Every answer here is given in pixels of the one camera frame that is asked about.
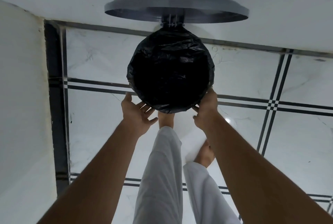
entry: person's right arm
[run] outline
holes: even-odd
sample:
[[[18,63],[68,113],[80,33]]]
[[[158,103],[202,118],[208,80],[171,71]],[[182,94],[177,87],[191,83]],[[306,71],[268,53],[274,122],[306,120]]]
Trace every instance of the person's right arm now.
[[[332,224],[333,218],[260,155],[217,111],[208,90],[194,116],[212,147],[231,197],[246,224]]]

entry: white pants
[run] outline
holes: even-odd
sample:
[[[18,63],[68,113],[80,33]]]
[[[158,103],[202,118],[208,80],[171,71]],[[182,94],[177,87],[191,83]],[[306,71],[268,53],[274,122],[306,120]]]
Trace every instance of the white pants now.
[[[197,224],[239,224],[219,187],[201,164],[184,165]],[[133,224],[181,224],[181,141],[170,127],[159,130],[139,187]]]

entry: trash bag liner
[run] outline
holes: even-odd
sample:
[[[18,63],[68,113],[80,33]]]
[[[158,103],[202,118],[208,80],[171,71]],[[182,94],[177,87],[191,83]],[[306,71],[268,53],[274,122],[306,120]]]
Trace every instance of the trash bag liner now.
[[[214,83],[214,63],[201,40],[183,27],[163,27],[137,46],[127,79],[139,98],[163,113],[198,104]]]

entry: person's right leg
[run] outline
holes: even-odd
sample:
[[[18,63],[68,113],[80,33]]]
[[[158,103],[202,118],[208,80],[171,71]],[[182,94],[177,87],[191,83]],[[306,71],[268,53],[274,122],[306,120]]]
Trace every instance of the person's right leg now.
[[[181,141],[173,117],[159,112],[160,130],[142,176],[133,224],[181,224]]]
[[[206,141],[194,162],[183,167],[195,221],[197,224],[239,224],[238,217],[207,171],[214,158],[214,153]]]

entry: forearm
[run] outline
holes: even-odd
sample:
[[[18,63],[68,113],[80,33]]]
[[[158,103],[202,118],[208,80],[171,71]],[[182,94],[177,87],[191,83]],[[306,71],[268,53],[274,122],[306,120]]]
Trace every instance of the forearm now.
[[[110,224],[138,138],[130,127],[120,123],[39,223]]]
[[[324,210],[252,148],[222,116],[211,116],[203,130],[245,223],[332,223]]]

